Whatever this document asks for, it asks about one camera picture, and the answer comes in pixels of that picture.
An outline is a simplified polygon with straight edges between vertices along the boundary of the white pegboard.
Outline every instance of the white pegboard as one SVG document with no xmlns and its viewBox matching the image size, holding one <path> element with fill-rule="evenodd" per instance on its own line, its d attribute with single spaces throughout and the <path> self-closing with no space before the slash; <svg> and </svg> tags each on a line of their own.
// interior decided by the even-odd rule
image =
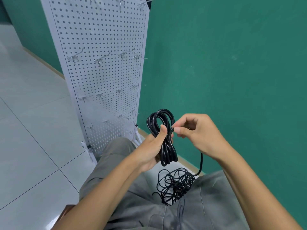
<svg viewBox="0 0 307 230">
<path fill-rule="evenodd" d="M 149 9 L 145 0 L 122 0 L 121 10 L 119 0 L 41 1 L 85 141 L 99 156 L 110 140 L 133 138 Z"/>
</svg>

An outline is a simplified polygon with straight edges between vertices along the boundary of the person's right arm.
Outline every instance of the person's right arm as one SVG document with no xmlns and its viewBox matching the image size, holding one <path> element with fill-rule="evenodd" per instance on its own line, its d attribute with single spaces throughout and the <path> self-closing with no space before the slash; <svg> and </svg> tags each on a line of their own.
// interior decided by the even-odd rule
<svg viewBox="0 0 307 230">
<path fill-rule="evenodd" d="M 185 114 L 173 127 L 179 137 L 189 138 L 197 149 L 221 165 L 250 229 L 302 229 L 224 139 L 208 115 Z"/>
</svg>

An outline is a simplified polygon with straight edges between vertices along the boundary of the floor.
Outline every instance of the floor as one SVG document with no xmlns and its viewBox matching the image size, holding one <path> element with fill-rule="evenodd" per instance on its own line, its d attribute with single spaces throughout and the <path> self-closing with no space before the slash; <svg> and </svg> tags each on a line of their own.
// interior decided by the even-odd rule
<svg viewBox="0 0 307 230">
<path fill-rule="evenodd" d="M 64 79 L 0 25 L 0 229 L 49 230 L 94 169 Z M 168 169 L 182 167 L 172 163 Z M 146 173 L 156 190 L 158 164 Z"/>
</svg>

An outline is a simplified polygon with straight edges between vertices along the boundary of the trousers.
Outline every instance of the trousers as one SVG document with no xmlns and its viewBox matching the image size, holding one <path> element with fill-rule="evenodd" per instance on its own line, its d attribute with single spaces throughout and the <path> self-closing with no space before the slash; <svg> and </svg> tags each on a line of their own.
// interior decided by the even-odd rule
<svg viewBox="0 0 307 230">
<path fill-rule="evenodd" d="M 81 200 L 135 149 L 127 138 L 111 141 L 80 189 Z M 144 173 L 129 187 L 105 229 L 249 229 L 243 211 L 224 172 L 198 177 L 191 189 L 172 206 L 152 195 Z"/>
</svg>

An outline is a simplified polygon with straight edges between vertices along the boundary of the wooden baseboard trim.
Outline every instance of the wooden baseboard trim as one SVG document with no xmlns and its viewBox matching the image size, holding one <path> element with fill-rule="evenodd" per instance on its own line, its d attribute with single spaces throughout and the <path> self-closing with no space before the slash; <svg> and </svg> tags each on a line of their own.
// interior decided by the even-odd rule
<svg viewBox="0 0 307 230">
<path fill-rule="evenodd" d="M 142 129 L 138 128 L 138 132 L 140 133 L 141 136 L 146 138 L 148 136 L 148 133 L 143 131 Z M 178 155 L 178 162 L 187 167 L 189 170 L 191 170 L 194 174 L 198 173 L 199 169 L 192 165 L 190 162 L 187 160 L 183 159 L 181 156 Z"/>
<path fill-rule="evenodd" d="M 59 75 L 60 77 L 62 77 L 65 80 L 65 77 L 62 73 L 60 73 L 58 70 L 56 70 L 55 68 L 53 68 L 50 64 L 48 64 L 46 61 L 44 61 L 43 59 L 39 58 L 36 54 L 34 54 L 33 52 L 31 52 L 29 49 L 25 48 L 24 46 L 22 47 L 28 54 L 30 54 L 32 57 L 34 57 L 35 59 L 37 59 L 39 62 L 41 62 L 43 65 L 45 65 L 47 68 L 51 69 L 53 72 L 55 72 L 57 75 Z"/>
</svg>

